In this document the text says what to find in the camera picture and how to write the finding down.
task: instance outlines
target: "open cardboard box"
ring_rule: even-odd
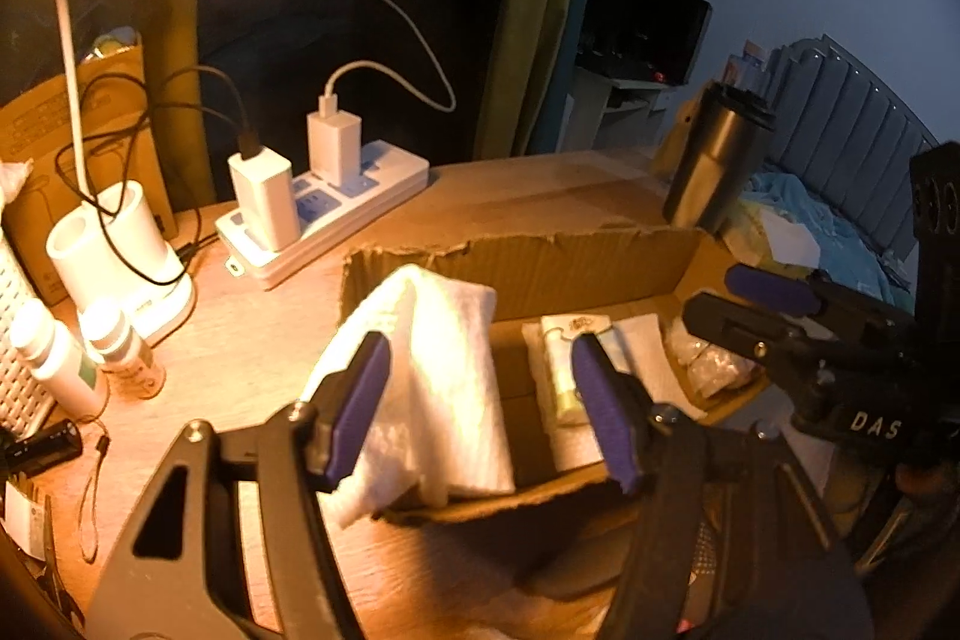
[[[603,463],[558,474],[536,400],[525,323],[546,314],[598,313],[612,319],[656,313],[661,328],[680,314],[683,301],[702,289],[730,292],[724,274],[735,263],[721,244],[696,229],[611,228],[542,236],[481,237],[445,251],[365,247],[344,265],[341,322],[388,275],[405,263],[497,291],[491,347],[517,492],[452,501],[441,509],[404,497],[386,515],[405,523],[458,523],[504,509],[541,504],[606,480]],[[689,400],[714,423],[739,410],[765,387],[758,380],[711,399],[694,393],[685,370],[670,363]]]

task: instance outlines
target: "bed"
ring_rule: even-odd
[[[776,115],[768,165],[797,175],[878,256],[904,261],[916,243],[909,160],[937,145],[923,122],[829,36],[775,50],[763,93]]]

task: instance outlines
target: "small bottle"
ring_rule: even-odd
[[[107,383],[80,340],[39,299],[24,302],[10,326],[10,343],[32,376],[75,420],[98,418]]]
[[[103,357],[104,372],[117,379],[124,394],[153,399],[167,379],[154,351],[113,299],[97,299],[80,315],[80,331]]]

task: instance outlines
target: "plastic bag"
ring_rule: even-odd
[[[23,184],[27,182],[27,177],[34,170],[34,159],[30,158],[24,163],[5,164],[0,162],[0,191],[3,191],[3,201],[0,203],[0,211],[3,205],[10,204],[20,193]]]
[[[670,324],[666,344],[680,366],[686,367],[691,386],[704,399],[723,389],[741,389],[757,373],[755,362],[691,335],[680,317]]]

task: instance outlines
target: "white power strip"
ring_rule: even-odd
[[[336,188],[313,172],[294,178],[301,237],[275,253],[247,230],[239,209],[217,220],[217,233],[244,271],[270,290],[334,245],[426,188],[429,162],[386,142],[360,149],[360,176]]]

